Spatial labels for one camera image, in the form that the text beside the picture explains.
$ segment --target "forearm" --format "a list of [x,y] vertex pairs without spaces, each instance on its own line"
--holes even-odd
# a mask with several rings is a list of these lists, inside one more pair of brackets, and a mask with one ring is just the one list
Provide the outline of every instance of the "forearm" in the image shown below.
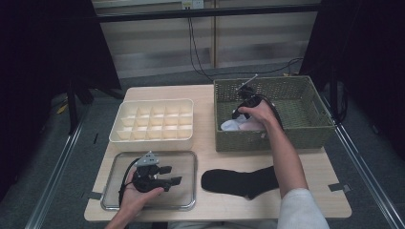
[[131,222],[131,215],[125,211],[118,211],[105,229],[121,229]]
[[271,145],[281,197],[292,189],[308,189],[301,159],[277,120],[271,117],[264,124]]

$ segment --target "white cloth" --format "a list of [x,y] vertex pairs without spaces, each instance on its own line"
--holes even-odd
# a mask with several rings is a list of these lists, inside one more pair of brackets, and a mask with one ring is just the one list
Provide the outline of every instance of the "white cloth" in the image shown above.
[[294,189],[283,198],[277,228],[329,228],[312,193],[308,189]]
[[244,115],[239,115],[236,119],[230,119],[225,121],[221,125],[223,131],[262,131],[265,130],[265,126],[258,122],[254,117],[246,119]]
[[329,228],[312,194],[307,189],[294,189],[283,198],[277,220],[235,222],[169,222],[169,229],[248,229],[248,228]]

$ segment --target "gray floor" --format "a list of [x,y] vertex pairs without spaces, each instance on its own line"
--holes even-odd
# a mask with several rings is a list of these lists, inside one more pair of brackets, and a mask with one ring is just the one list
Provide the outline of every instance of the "gray floor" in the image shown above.
[[[261,65],[243,68],[212,70],[209,73],[250,72],[246,74],[221,75],[214,78],[251,77],[252,73],[266,72],[283,67],[280,65]],[[277,73],[281,75],[287,69]],[[148,77],[121,80],[122,93],[130,87],[209,84],[210,80],[194,72],[171,73]],[[88,109],[83,119],[80,137],[67,161],[62,179],[58,183],[53,202],[50,205],[42,228],[102,228],[106,222],[88,222],[83,217],[87,205],[86,194],[93,189],[105,148],[108,134],[114,122],[120,100],[93,91],[95,101],[88,107],[80,106],[79,112]],[[57,96],[54,104],[64,99]],[[373,132],[372,123],[367,116],[350,101],[348,116],[344,126],[353,139],[359,152],[369,165],[381,187],[386,191],[401,216],[405,216],[405,162],[394,153],[384,135]],[[50,178],[53,168],[65,147],[69,132],[69,116],[55,114],[57,106],[51,111],[35,157],[23,171],[19,182],[13,185],[0,203],[0,228],[24,228],[32,210]],[[352,216],[348,219],[329,220],[330,228],[391,228],[373,196],[358,174],[345,148],[337,135],[327,142],[326,151],[332,166],[343,184],[349,184],[351,191],[346,193]],[[135,223],[131,228],[150,228],[151,223]]]

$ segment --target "white sleeve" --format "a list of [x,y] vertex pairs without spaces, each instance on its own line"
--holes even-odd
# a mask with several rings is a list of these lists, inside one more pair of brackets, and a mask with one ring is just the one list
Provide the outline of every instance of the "white sleeve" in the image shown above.
[[281,201],[277,228],[329,228],[315,199],[307,189],[289,191]]

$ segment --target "black sock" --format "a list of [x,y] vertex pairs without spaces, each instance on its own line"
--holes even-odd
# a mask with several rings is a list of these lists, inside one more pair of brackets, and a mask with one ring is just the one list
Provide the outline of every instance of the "black sock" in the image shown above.
[[204,190],[249,199],[278,187],[273,166],[252,173],[217,169],[206,171],[202,175]]

